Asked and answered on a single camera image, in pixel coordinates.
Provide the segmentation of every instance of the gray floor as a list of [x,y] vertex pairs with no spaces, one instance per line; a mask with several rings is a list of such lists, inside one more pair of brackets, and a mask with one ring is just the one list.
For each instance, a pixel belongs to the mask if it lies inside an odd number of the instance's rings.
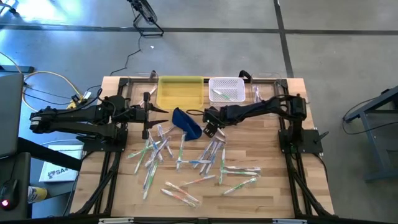
[[[277,29],[271,0],[150,0],[164,27]],[[393,0],[279,0],[286,29],[397,30],[398,3]],[[61,24],[131,27],[133,16],[123,0],[25,0],[16,4],[20,17],[0,13],[0,24]],[[0,50],[20,65],[67,76],[82,91],[123,67],[137,50],[136,32],[0,30]],[[347,136],[341,129],[345,111],[398,84],[397,35],[287,35],[294,77],[305,79],[313,118],[323,140],[324,160],[337,215],[345,218],[398,222],[398,181],[371,184],[363,175],[375,170],[366,136]],[[162,39],[141,39],[142,52],[117,75],[235,76],[278,73],[286,77],[279,34],[168,32]],[[0,63],[8,63],[0,58]],[[34,87],[69,96],[64,82],[39,75]],[[40,95],[48,100],[56,98]],[[45,103],[29,99],[34,108]],[[73,138],[36,136],[29,131],[30,111],[22,107],[20,135],[35,142]],[[361,124],[350,127],[360,131]],[[33,169],[40,163],[33,162]],[[66,198],[34,205],[34,217],[60,215]]]

